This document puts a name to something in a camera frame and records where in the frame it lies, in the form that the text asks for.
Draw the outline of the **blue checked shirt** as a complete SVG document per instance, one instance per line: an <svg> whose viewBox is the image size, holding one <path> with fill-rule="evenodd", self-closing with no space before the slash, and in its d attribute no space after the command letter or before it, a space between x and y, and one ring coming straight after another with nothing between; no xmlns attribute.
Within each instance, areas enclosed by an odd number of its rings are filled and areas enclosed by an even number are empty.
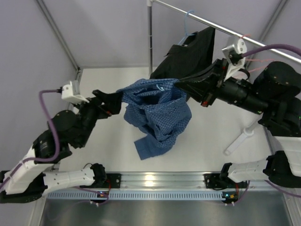
<svg viewBox="0 0 301 226"><path fill-rule="evenodd" d="M134 142L141 160L165 154L189 124L192 113L178 79L140 79L120 89L124 120L146 136Z"/></svg>

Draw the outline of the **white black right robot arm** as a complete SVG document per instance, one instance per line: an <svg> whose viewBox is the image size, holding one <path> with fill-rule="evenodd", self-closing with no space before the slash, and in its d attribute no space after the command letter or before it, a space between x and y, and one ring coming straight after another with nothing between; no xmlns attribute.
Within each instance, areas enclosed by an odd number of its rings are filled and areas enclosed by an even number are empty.
<svg viewBox="0 0 301 226"><path fill-rule="evenodd" d="M301 186L301 76L290 65L274 61L253 83L226 78L229 64L216 60L205 70L178 81L175 86L203 107L216 99L261 116L264 126L281 149L267 158L247 163L226 163L222 187L251 180L267 180L285 188Z"/></svg>

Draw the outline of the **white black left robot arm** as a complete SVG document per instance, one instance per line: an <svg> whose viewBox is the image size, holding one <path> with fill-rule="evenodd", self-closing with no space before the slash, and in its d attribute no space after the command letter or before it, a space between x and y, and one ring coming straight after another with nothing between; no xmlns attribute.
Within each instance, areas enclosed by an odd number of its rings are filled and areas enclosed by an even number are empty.
<svg viewBox="0 0 301 226"><path fill-rule="evenodd" d="M43 94L63 94L63 89L39 92L41 107L46 115L48 129L33 142L28 153L12 169L0 173L0 202L29 203L56 190L70 187L79 189L101 188L108 179L102 164L73 172L46 172L49 167L72 155L71 147L83 148L96 122L119 114L122 92L111 94L94 90L93 98L75 104L78 113L71 110L58 112L51 118Z"/></svg>

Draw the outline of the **black pinstriped shirt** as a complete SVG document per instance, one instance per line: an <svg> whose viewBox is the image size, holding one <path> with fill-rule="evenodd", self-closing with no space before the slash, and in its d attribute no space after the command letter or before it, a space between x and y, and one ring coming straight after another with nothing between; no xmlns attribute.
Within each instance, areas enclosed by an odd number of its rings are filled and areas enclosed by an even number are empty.
<svg viewBox="0 0 301 226"><path fill-rule="evenodd" d="M182 45L173 45L166 58L150 75L151 79L182 79L212 64L215 29L205 28L187 37Z"/></svg>

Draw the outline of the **silver clothes rack top bar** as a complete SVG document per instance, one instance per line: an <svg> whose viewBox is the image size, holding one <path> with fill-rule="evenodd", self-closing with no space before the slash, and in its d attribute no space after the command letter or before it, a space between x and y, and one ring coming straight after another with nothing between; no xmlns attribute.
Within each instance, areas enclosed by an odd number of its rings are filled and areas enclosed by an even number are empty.
<svg viewBox="0 0 301 226"><path fill-rule="evenodd" d="M211 22L211 21L209 21L209 20L206 20L206 19L204 19L204 18L201 18L201 17L199 17L199 16L197 16L197 15L195 15L195 14L190 14L190 13L188 13L188 12L186 12L186 11L180 9L180 8L177 8L177 7L175 7L175 6L172 6L172 5L170 5L170 4L167 4L167 3L163 2L163 1L160 1L160 0L153 0L152 2L153 2L153 3L157 3L157 4L161 5L161 6L164 6L164 7L168 8L168 9L174 10L174 11L176 11L176 12L179 12L179 13L181 13L181 14L183 14L183 15L187 15L189 18L191 18L191 19L193 19L193 20L195 20L195 21L198 21L198 22L200 22L200 23L202 23L202 24L205 24L205 25L208 25L208 26L210 26L210 27L213 27L213 28L215 28L216 30L219 30L219 31L221 31L221 32L223 32L223 33L225 33L225 34L232 35L232 36L237 36L237 37L243 36L242 34L236 32L236 31L230 30L230 29L228 29L228 28L226 28L226 27L224 27L224 26L221 26L221 25L219 25L219 24L216 24L216 23L214 23L214 22ZM286 58L286 59L288 59L288 60L294 61L294 62L296 62L296 63L298 63L298 64L301 63L301 60L300 60L300 59L298 59L298 58L296 58L296 57L294 57L294 56L291 56L291 55L289 55L289 54L287 54L287 53L281 52L280 50L276 50L276 48L273 48L273 49L271 49L270 51L273 52L273 53L275 53L275 54L277 54L277 55L280 55L280 56L282 56L282 57L284 57L284 58Z"/></svg>

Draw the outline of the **silver left rack pole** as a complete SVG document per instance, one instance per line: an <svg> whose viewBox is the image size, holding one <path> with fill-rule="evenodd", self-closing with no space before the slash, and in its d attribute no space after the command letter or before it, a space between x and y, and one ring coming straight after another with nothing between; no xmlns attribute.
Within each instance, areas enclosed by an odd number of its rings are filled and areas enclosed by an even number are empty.
<svg viewBox="0 0 301 226"><path fill-rule="evenodd" d="M152 4L153 4L152 0L147 0L149 75L151 75L153 72Z"/></svg>

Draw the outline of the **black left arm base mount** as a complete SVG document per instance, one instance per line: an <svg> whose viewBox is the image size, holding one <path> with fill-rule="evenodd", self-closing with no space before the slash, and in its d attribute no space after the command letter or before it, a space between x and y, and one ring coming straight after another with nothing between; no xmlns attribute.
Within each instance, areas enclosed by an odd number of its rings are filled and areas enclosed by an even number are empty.
<svg viewBox="0 0 301 226"><path fill-rule="evenodd" d="M102 177L96 181L94 188L113 188L119 189L121 184L121 174L119 173L107 173L106 177Z"/></svg>

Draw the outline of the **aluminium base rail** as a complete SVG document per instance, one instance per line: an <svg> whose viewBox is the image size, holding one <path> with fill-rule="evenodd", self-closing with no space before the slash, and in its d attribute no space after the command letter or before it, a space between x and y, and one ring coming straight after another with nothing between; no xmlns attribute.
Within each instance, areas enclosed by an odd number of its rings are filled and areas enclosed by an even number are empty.
<svg viewBox="0 0 301 226"><path fill-rule="evenodd" d="M120 189L201 189L206 188L204 175L199 172L125 172L121 173ZM94 184L102 177L106 176L97 176L91 169L82 169L47 173L43 179L48 191L53 192L78 186L97 189ZM235 188L234 182L229 183L229 188Z"/></svg>

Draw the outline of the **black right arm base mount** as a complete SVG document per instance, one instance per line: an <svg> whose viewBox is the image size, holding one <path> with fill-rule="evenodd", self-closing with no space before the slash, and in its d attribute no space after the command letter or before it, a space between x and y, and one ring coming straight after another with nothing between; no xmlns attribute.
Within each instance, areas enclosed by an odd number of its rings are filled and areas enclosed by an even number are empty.
<svg viewBox="0 0 301 226"><path fill-rule="evenodd" d="M213 189L216 191L224 190L230 187L229 181L221 179L219 173L205 174L204 182L207 189Z"/></svg>

